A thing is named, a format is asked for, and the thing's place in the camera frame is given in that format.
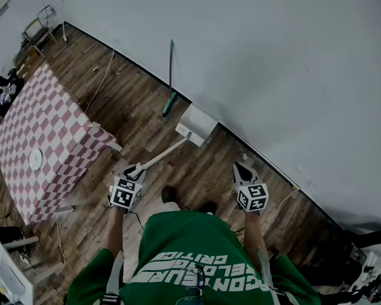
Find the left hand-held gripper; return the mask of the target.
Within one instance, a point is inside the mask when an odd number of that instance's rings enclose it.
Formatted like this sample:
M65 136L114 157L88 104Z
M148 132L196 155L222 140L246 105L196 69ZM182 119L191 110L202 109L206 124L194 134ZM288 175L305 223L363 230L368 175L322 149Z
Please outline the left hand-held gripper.
M113 184L109 188L109 205L123 208L125 213L139 201L147 174L146 170L142 170L137 180L130 180L130 173L134 170L134 165L124 166L114 177Z

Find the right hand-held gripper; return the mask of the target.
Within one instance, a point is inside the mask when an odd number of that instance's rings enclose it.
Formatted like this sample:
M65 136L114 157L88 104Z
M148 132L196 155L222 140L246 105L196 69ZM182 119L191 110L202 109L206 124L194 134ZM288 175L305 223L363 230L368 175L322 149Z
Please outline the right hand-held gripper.
M257 171L240 162L233 164L234 182L237 185L237 202L245 212L263 210L269 199L267 185L262 183Z

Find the white long-handled dustpan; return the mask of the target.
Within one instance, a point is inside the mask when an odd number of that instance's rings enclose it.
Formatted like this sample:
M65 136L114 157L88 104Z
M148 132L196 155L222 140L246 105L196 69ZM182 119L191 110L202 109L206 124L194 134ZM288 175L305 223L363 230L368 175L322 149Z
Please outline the white long-handled dustpan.
M191 103L175 128L175 131L181 134L182 139L145 164L137 163L134 170L127 173L128 177L136 179L143 171L146 171L186 142L192 142L195 146L201 147L217 124L218 121L215 118L204 112L195 103Z

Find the person's right forearm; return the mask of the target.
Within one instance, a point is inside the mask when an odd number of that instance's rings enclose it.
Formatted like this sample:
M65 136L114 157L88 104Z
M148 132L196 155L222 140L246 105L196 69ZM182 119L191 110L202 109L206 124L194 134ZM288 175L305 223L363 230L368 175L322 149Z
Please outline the person's right forearm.
M267 247L262 234L260 216L257 212L245 212L244 251L257 268L260 266L258 252L261 251L266 259L269 258Z

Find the person's left forearm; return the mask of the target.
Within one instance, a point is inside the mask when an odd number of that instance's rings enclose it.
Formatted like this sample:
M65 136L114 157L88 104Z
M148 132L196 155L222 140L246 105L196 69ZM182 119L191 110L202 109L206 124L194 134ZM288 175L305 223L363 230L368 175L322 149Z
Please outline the person's left forearm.
M112 207L105 231L102 236L101 249L107 249L115 259L120 252L123 252L123 219L124 209Z

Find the black shoe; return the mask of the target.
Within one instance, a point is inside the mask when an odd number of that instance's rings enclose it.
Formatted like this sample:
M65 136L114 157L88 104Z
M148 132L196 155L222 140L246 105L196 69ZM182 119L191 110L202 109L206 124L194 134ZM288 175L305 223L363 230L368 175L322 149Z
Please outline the black shoe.
M217 211L217 204L214 201L207 201L202 206L199 207L198 212L215 215Z
M176 202L177 191L172 186L165 186L161 191L161 200L165 203Z

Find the person's beige trousers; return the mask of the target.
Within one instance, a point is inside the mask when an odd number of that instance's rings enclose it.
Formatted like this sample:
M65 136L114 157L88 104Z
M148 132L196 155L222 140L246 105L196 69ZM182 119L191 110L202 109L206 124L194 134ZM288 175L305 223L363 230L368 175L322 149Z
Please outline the person's beige trousers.
M165 213L165 212L179 212L180 207L178 204L174 201L163 203L163 205L159 208L159 213Z

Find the teal broom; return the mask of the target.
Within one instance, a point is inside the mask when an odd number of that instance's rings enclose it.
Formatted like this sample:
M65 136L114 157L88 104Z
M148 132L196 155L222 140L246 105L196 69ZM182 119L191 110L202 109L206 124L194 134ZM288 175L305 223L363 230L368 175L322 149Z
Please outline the teal broom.
M173 91L172 88L172 72L173 72L173 50L174 50L174 42L173 40L170 41L170 62L169 62L169 89L170 89L170 97L168 98L167 102L165 103L164 109L163 109L163 117L167 117L171 106L175 100L176 93Z

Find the green printed t-shirt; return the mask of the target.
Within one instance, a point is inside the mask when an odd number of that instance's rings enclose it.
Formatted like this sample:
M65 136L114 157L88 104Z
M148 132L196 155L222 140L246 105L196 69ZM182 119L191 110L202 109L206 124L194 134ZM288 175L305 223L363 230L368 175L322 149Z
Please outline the green printed t-shirt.
M257 271L228 225L201 212L152 215L128 283L115 266L101 249L72 282L67 305L321 305L287 257Z

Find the white round plate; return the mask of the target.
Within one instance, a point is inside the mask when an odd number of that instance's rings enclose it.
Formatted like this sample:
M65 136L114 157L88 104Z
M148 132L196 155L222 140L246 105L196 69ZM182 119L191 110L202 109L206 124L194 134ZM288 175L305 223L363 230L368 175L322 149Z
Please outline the white round plate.
M29 154L29 165L33 171L38 171L43 164L43 153L39 148L31 150Z

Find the table with pink checkered cloth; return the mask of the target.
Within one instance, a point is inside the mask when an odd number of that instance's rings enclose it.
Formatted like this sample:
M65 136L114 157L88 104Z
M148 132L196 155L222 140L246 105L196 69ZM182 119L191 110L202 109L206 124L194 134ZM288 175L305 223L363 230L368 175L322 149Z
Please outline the table with pink checkered cloth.
M0 168L25 224L62 212L79 178L106 147L122 146L92 122L68 94L47 63L22 88L0 125ZM29 165L39 148L43 164Z

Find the heap of white household items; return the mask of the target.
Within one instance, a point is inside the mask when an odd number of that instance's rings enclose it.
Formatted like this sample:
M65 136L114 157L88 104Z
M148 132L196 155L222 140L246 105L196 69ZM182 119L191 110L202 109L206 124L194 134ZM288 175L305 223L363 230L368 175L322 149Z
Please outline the heap of white household items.
M12 101L12 98L15 96L15 93L17 92L17 86L13 83L9 83L7 86L1 87L1 94L0 94L0 104L9 104Z

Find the white desk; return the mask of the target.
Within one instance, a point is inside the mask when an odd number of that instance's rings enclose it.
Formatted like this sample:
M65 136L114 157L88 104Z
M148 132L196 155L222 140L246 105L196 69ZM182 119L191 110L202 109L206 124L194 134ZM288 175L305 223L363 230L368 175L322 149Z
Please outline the white desk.
M11 304L34 305L34 284L0 242L0 292Z

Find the wooden chair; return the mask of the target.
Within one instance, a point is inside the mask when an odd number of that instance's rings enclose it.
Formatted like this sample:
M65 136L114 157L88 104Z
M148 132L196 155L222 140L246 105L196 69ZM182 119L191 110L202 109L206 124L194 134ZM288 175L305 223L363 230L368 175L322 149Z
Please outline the wooden chair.
M39 44L50 33L50 16L54 14L54 9L47 4L31 23L22 32L22 38L30 43Z

